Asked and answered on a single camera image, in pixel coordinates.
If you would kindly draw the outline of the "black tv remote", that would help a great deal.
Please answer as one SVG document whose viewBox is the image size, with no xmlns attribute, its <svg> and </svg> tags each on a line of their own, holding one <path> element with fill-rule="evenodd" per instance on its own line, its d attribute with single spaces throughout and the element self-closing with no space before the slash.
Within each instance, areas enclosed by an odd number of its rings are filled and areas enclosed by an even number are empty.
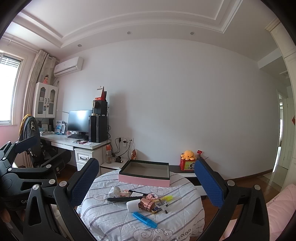
<svg viewBox="0 0 296 241">
<path fill-rule="evenodd" d="M 130 197 L 108 197 L 107 200 L 108 201 L 112 201 L 112 202 L 128 202 L 128 201 L 132 201 L 132 200 L 138 200 L 138 199 L 142 199 L 143 196 L 130 196 Z"/>
</svg>

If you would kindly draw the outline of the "yellow highlighter pen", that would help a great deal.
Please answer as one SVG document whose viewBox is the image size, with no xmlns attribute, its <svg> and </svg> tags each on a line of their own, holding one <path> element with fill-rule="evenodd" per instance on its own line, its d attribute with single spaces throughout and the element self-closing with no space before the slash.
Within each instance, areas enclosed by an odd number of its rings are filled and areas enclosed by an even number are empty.
<svg viewBox="0 0 296 241">
<path fill-rule="evenodd" d="M 161 201 L 169 202 L 173 199 L 172 195 L 163 196 L 160 198 Z"/>
</svg>

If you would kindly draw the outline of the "white charger block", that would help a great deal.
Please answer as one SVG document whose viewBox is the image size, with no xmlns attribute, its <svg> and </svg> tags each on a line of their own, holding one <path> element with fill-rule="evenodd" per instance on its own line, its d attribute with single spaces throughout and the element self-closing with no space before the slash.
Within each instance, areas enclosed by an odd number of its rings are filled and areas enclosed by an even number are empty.
<svg viewBox="0 0 296 241">
<path fill-rule="evenodd" d="M 126 202 L 126 208 L 130 213 L 141 212 L 142 209 L 140 208 L 139 204 L 140 199 L 131 200 Z"/>
</svg>

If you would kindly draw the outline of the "pink storage box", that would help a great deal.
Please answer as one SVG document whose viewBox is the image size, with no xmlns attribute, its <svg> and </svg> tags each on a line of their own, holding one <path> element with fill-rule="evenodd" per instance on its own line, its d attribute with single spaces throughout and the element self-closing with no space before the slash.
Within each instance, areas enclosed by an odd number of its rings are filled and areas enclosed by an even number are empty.
<svg viewBox="0 0 296 241">
<path fill-rule="evenodd" d="M 169 164 L 143 160 L 129 160 L 118 173 L 118 180 L 144 186 L 169 187 Z"/>
</svg>

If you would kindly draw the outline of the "pink donut brick figure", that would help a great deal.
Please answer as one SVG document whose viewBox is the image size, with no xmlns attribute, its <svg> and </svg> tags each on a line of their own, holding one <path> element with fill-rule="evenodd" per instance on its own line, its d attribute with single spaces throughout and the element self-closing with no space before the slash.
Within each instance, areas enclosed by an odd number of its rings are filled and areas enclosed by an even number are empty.
<svg viewBox="0 0 296 241">
<path fill-rule="evenodd" d="M 158 196 L 155 193 L 149 193 L 146 197 L 147 200 L 156 200 Z"/>
</svg>

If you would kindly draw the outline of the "rose gold metal cup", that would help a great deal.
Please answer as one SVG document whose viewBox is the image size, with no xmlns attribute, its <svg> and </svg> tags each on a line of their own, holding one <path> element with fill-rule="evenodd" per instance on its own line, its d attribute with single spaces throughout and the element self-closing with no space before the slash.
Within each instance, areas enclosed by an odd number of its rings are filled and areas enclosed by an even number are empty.
<svg viewBox="0 0 296 241">
<path fill-rule="evenodd" d="M 155 203 L 152 200 L 147 200 L 146 198 L 142 198 L 140 199 L 139 206 L 141 209 L 151 212 L 151 209 L 155 207 Z"/>
</svg>

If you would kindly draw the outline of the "pink owl brick figure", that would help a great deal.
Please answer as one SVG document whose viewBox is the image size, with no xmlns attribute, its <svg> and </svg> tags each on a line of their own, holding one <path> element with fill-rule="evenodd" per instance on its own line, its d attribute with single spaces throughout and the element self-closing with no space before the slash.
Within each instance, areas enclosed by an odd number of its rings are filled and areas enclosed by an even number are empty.
<svg viewBox="0 0 296 241">
<path fill-rule="evenodd" d="M 120 191 L 120 197 L 130 197 L 131 196 L 131 192 L 129 192 L 129 190 L 121 190 Z"/>
</svg>

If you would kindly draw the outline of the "black hair clip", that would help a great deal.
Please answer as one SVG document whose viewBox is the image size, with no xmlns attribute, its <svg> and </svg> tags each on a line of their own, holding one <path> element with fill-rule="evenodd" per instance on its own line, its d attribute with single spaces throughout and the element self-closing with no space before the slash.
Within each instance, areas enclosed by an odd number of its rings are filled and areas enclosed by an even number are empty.
<svg viewBox="0 0 296 241">
<path fill-rule="evenodd" d="M 129 190 L 128 192 L 131 193 L 131 195 L 142 195 L 142 196 L 147 196 L 148 194 L 147 193 L 142 193 L 142 192 L 139 192 L 139 191 L 135 191 L 135 190 Z"/>
</svg>

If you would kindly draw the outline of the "black office chair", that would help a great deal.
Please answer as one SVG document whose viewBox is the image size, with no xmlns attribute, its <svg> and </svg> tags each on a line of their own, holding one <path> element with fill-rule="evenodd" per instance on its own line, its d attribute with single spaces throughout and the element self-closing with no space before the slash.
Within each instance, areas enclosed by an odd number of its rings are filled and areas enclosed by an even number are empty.
<svg viewBox="0 0 296 241">
<path fill-rule="evenodd" d="M 58 151 L 41 139 L 36 119 L 26 114 L 21 122 L 19 141 L 31 139 L 33 142 L 25 150 L 24 163 L 27 168 L 41 168 L 51 166 L 55 173 L 63 170 L 71 160 L 69 150 Z"/>
</svg>

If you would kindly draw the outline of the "white bedside cabinet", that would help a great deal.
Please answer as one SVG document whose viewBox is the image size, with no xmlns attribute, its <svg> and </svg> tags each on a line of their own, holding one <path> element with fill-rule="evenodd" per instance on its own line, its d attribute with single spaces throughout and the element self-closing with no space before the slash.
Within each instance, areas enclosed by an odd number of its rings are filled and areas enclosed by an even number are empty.
<svg viewBox="0 0 296 241">
<path fill-rule="evenodd" d="M 111 172 L 114 170 L 120 170 L 126 164 L 128 159 L 122 158 L 121 160 L 122 160 L 122 162 L 116 162 L 115 158 L 112 158 L 111 163 L 104 162 L 103 164 L 101 164 L 100 165 L 101 174 L 103 175 L 107 172 Z"/>
</svg>

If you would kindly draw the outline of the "white desk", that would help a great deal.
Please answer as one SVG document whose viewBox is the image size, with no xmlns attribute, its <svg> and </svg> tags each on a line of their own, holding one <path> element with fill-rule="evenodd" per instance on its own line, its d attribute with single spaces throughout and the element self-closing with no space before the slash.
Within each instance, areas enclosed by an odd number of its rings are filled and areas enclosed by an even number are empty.
<svg viewBox="0 0 296 241">
<path fill-rule="evenodd" d="M 81 144 L 79 139 L 57 134 L 44 135 L 41 136 L 41 139 L 49 142 L 53 147 L 69 150 L 72 154 L 70 164 L 75 165 L 78 171 L 91 158 L 95 158 L 99 162 L 99 165 L 102 165 L 105 160 L 106 145 L 110 143 L 110 141 L 104 141 L 102 143 L 86 142 L 85 144 Z"/>
</svg>

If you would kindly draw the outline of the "red cartoon box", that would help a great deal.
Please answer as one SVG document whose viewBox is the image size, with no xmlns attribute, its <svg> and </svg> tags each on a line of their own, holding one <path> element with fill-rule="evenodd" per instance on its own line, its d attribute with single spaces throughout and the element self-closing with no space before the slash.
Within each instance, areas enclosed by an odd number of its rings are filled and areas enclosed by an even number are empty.
<svg viewBox="0 0 296 241">
<path fill-rule="evenodd" d="M 180 159 L 180 168 L 182 171 L 193 171 L 195 162 L 196 160 L 186 161 L 185 159 L 184 160 Z"/>
</svg>

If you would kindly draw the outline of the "pink bedding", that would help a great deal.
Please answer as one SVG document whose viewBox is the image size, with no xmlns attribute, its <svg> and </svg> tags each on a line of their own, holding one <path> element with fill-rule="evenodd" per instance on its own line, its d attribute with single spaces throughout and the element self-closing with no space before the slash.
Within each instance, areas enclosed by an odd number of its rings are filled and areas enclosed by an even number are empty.
<svg viewBox="0 0 296 241">
<path fill-rule="evenodd" d="M 229 221 L 220 240 L 295 240 L 295 185 L 290 184 L 266 204 L 269 229 L 242 225 L 242 218 Z"/>
</svg>

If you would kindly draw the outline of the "orange octopus plush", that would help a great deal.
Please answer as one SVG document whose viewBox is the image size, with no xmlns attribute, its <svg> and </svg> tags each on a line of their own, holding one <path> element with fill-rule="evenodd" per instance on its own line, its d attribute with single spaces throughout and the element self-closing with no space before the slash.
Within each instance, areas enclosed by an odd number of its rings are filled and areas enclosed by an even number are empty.
<svg viewBox="0 0 296 241">
<path fill-rule="evenodd" d="M 186 150 L 181 154 L 181 159 L 185 161 L 196 161 L 196 156 L 192 150 Z"/>
</svg>

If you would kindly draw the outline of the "orange cap bottle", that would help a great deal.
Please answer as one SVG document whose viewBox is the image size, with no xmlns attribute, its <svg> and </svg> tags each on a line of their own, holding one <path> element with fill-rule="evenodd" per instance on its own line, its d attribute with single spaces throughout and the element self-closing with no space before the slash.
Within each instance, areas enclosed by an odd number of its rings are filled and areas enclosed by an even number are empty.
<svg viewBox="0 0 296 241">
<path fill-rule="evenodd" d="M 112 147 L 111 144 L 106 145 L 106 162 L 112 163 Z"/>
</svg>

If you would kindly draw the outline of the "black keyboard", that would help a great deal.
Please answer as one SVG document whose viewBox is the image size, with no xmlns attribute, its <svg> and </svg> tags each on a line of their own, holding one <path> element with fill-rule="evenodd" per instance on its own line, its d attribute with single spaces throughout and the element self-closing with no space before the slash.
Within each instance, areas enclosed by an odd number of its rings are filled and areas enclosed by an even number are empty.
<svg viewBox="0 0 296 241">
<path fill-rule="evenodd" d="M 68 138 L 75 138 L 75 139 L 80 139 L 80 140 L 85 140 L 85 141 L 89 140 L 88 135 L 80 135 L 80 134 L 72 134 L 72 135 L 69 135 Z"/>
</svg>

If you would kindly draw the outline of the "white glass door cabinet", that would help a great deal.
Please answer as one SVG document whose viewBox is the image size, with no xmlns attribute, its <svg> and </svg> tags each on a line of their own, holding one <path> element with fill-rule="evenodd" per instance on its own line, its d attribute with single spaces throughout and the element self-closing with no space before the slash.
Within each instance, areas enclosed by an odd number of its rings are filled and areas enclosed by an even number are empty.
<svg viewBox="0 0 296 241">
<path fill-rule="evenodd" d="M 35 85 L 32 115 L 35 118 L 55 118 L 58 87 L 38 82 Z"/>
</svg>

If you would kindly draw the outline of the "computer monitor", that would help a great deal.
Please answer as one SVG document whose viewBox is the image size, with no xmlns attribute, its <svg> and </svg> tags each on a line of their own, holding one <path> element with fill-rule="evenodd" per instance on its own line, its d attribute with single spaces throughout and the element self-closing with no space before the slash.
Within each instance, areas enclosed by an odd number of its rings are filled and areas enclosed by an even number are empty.
<svg viewBox="0 0 296 241">
<path fill-rule="evenodd" d="M 68 116 L 68 130 L 87 133 L 92 110 L 71 110 Z"/>
</svg>

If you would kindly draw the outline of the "black pc tower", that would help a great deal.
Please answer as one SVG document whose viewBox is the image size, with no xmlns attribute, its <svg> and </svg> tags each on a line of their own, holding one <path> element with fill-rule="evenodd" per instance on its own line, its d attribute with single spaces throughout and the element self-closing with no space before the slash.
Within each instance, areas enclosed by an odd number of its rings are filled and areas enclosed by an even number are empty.
<svg viewBox="0 0 296 241">
<path fill-rule="evenodd" d="M 107 116 L 89 116 L 89 141 L 102 143 L 107 140 Z"/>
</svg>

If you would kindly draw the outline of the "orange snack bag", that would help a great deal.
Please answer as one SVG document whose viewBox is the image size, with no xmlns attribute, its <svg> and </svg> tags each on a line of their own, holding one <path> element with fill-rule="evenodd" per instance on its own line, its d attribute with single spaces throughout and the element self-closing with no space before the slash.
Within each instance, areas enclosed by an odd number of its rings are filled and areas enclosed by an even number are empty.
<svg viewBox="0 0 296 241">
<path fill-rule="evenodd" d="M 133 149 L 130 159 L 131 160 L 136 160 L 137 159 L 137 150 L 136 149 Z"/>
</svg>

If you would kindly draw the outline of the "doll on cabinet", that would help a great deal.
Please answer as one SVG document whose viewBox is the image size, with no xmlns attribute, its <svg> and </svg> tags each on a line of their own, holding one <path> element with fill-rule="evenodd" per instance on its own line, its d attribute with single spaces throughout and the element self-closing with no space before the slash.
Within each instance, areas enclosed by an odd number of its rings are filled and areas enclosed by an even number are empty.
<svg viewBox="0 0 296 241">
<path fill-rule="evenodd" d="M 49 83 L 49 75 L 46 75 L 44 77 L 43 84 L 48 84 L 48 83 Z"/>
</svg>

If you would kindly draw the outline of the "window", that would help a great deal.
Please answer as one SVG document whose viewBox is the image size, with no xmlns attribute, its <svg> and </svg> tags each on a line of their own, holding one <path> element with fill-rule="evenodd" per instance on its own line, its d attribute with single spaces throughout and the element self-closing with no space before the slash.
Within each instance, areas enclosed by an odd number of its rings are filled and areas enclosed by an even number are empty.
<svg viewBox="0 0 296 241">
<path fill-rule="evenodd" d="M 16 85 L 23 60 L 1 50 L 0 90 L 1 90 L 1 126 L 13 123 L 13 109 Z"/>
</svg>

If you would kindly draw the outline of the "white door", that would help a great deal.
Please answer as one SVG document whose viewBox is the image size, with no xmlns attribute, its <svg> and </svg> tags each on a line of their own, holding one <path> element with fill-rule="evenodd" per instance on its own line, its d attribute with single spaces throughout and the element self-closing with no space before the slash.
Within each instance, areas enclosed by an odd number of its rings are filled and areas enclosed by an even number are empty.
<svg viewBox="0 0 296 241">
<path fill-rule="evenodd" d="M 295 107 L 292 97 L 284 98 L 279 95 L 280 104 L 280 158 L 278 164 L 289 169 L 295 141 L 295 124 L 292 119 L 295 116 Z"/>
</svg>

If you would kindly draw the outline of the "black box on tower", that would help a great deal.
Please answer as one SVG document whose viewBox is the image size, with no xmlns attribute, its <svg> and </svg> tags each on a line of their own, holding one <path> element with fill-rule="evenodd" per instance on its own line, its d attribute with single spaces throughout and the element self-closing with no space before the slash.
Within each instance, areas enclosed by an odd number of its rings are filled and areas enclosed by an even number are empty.
<svg viewBox="0 0 296 241">
<path fill-rule="evenodd" d="M 107 115 L 107 101 L 94 100 L 93 101 L 93 114 Z"/>
</svg>

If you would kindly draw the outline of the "red white paper bag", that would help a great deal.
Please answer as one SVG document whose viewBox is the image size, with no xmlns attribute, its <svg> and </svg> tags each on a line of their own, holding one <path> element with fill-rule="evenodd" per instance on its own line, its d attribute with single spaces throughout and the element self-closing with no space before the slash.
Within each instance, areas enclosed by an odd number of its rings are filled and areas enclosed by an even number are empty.
<svg viewBox="0 0 296 241">
<path fill-rule="evenodd" d="M 107 92 L 104 90 L 103 86 L 100 86 L 96 90 L 95 99 L 94 100 L 102 100 L 106 101 Z"/>
</svg>

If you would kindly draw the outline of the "wall power outlets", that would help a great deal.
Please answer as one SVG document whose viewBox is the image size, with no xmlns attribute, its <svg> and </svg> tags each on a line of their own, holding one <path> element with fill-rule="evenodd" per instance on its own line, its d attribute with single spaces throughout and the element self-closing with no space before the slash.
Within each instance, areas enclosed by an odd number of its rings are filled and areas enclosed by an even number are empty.
<svg viewBox="0 0 296 241">
<path fill-rule="evenodd" d="M 134 143 L 134 138 L 117 137 L 115 141 L 119 146 L 126 147 Z"/>
</svg>

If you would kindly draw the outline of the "white wall air conditioner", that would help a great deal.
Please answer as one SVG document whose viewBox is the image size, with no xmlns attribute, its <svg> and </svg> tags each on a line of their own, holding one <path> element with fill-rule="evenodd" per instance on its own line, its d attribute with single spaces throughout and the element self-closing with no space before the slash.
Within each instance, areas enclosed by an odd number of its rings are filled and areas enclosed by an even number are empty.
<svg viewBox="0 0 296 241">
<path fill-rule="evenodd" d="M 54 68 L 54 76 L 60 77 L 62 75 L 78 72 L 82 70 L 84 59 L 82 57 L 74 57 L 57 64 Z"/>
</svg>

